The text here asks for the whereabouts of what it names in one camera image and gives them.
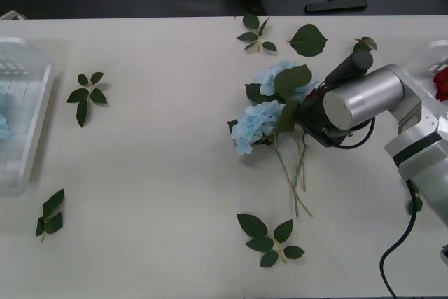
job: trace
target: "white table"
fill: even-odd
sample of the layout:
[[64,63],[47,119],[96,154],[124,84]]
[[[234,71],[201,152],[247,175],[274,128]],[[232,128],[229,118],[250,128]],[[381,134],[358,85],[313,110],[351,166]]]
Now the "white table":
[[[306,254],[272,269],[244,246],[235,214],[270,228],[293,217],[281,167],[266,148],[239,158],[225,122],[248,105],[244,84],[289,58],[322,78],[354,37],[379,45],[374,67],[404,62],[446,38],[446,17],[272,18],[279,56],[244,52],[241,18],[2,21],[0,36],[30,39],[59,69],[36,155],[35,184],[0,200],[2,298],[299,298],[389,295],[382,253],[408,221],[406,190],[383,146],[396,134],[381,115],[354,151],[309,140],[306,193],[288,242]],[[318,57],[286,43],[312,22],[329,39]],[[79,73],[104,71],[110,107],[81,129],[65,101]],[[288,137],[282,153],[295,163]],[[64,227],[34,237],[41,205],[66,191]],[[409,239],[386,261],[398,295],[448,293],[438,253],[448,230],[424,207]]]

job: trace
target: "plastic container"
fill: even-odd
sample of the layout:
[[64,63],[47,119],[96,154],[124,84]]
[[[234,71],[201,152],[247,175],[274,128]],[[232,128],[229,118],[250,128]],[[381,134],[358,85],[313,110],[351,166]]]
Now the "plastic container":
[[401,78],[420,98],[422,104],[438,119],[448,119],[448,101],[435,98],[437,88],[434,76],[448,67],[448,41],[439,40],[429,44],[404,67],[405,76]]
[[54,64],[18,38],[0,38],[0,114],[9,126],[0,139],[0,197],[20,196],[29,185]]

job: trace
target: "leaf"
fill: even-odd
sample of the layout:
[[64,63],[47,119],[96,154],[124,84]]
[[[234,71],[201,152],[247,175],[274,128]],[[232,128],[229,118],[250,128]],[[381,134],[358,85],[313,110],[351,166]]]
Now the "leaf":
[[353,47],[353,53],[368,53],[371,50],[372,49],[364,41],[361,40]]
[[268,251],[261,258],[260,266],[261,267],[271,267],[275,263],[277,263],[279,259],[279,254],[275,250]]
[[361,38],[362,41],[364,41],[369,47],[371,47],[371,49],[377,50],[378,46],[377,43],[375,42],[374,39],[368,37],[368,36],[363,36]]
[[255,142],[255,143],[253,143],[252,145],[254,145],[254,146],[257,146],[257,145],[268,145],[268,146],[271,146],[272,142],[268,138],[266,138],[265,140],[259,140],[259,141]]
[[237,39],[244,42],[254,42],[258,40],[258,35],[252,32],[247,32],[238,36]]
[[235,120],[231,120],[230,122],[227,122],[227,124],[229,125],[230,133],[232,133],[233,127],[234,127],[236,124],[238,124],[238,120],[237,120],[237,119],[235,119]]
[[327,38],[313,24],[302,26],[290,42],[291,47],[297,53],[306,57],[313,57],[322,53],[326,43]]
[[87,117],[87,100],[79,102],[78,109],[76,111],[76,120],[78,121],[79,126],[83,126],[85,119]]
[[244,50],[248,50],[250,47],[252,47],[252,46],[255,45],[255,44],[256,44],[256,42],[253,42],[253,43],[251,43],[250,45],[247,45],[247,46],[245,47]]
[[95,103],[107,104],[107,100],[100,89],[95,88],[90,94],[90,99]]
[[250,237],[263,238],[267,235],[266,225],[258,217],[249,214],[237,214],[243,231]]
[[42,205],[42,217],[44,220],[46,220],[49,215],[51,215],[58,208],[58,206],[62,204],[64,198],[65,192],[61,189],[59,192],[53,194],[53,196]]
[[86,99],[89,96],[89,90],[85,88],[79,88],[73,91],[68,100],[67,103],[76,103],[81,102],[83,99]]
[[260,94],[261,84],[251,83],[245,84],[246,86],[246,95],[252,102],[256,104],[262,104],[263,102],[271,102],[271,101],[279,101],[279,103],[283,103],[284,100],[278,96],[277,94],[273,94],[272,96],[266,96]]
[[299,259],[305,251],[295,245],[287,246],[284,250],[285,256],[289,259]]
[[278,243],[285,242],[293,232],[293,220],[286,221],[282,223],[274,230],[274,238]]
[[90,78],[90,82],[92,82],[92,84],[97,84],[103,78],[103,75],[104,73],[100,72],[93,74],[92,77]]
[[260,21],[256,15],[247,13],[243,17],[243,24],[249,29],[258,29]]
[[45,223],[45,232],[47,234],[54,234],[60,228],[62,228],[63,224],[64,223],[63,223],[63,220],[62,220],[62,214],[61,213],[57,213],[52,218],[50,218],[47,221],[47,223]]
[[269,41],[263,42],[262,44],[264,49],[270,50],[271,52],[276,52],[277,51],[277,47]]
[[299,101],[292,99],[286,102],[285,107],[280,113],[277,123],[275,123],[275,135],[278,136],[282,132],[292,132],[294,131],[294,114]]
[[253,238],[246,243],[246,246],[259,252],[268,252],[274,246],[274,241],[268,237]]
[[267,18],[266,21],[263,23],[263,25],[261,25],[260,31],[258,32],[258,35],[259,35],[259,36],[262,36],[262,35],[263,35],[263,31],[265,30],[267,21],[268,21],[270,18],[271,18],[271,17]]
[[311,82],[312,73],[306,65],[283,70],[274,81],[275,92],[285,100],[290,99],[298,87]]
[[45,222],[43,221],[43,217],[39,217],[39,219],[37,220],[36,236],[42,235],[44,230]]
[[78,75],[78,83],[81,85],[87,85],[87,84],[89,84],[89,80],[87,79],[87,77],[85,77],[84,74],[79,74]]
[[[417,203],[417,213],[418,213],[423,208],[423,201],[421,200],[420,197],[415,197],[415,201]],[[409,214],[412,213],[412,202],[411,201],[409,201],[409,203],[407,204],[407,212]]]

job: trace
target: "hydrangea flower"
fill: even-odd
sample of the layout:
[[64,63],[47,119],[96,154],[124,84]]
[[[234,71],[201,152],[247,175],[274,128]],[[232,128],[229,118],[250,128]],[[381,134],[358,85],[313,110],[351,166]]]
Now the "hydrangea flower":
[[252,144],[273,133],[283,107],[284,104],[272,101],[250,106],[244,110],[244,116],[238,119],[231,134],[232,139],[237,142],[238,154],[252,153]]
[[[258,74],[256,74],[253,79],[255,83],[261,84],[260,94],[265,96],[272,96],[275,93],[274,81],[277,75],[284,70],[291,69],[296,66],[296,63],[284,60],[270,67],[268,70],[262,70]],[[305,100],[305,97],[309,95],[311,91],[313,91],[313,89],[317,87],[317,85],[319,85],[319,81],[311,78],[311,82],[309,84],[303,87],[298,87],[296,89],[295,98],[298,99],[300,103],[302,103]]]
[[274,81],[278,74],[283,70],[291,69],[297,66],[296,63],[284,60],[274,66],[270,67],[268,70],[262,70],[255,75],[253,80],[255,83],[261,84],[260,93],[266,96],[272,96],[275,93]]

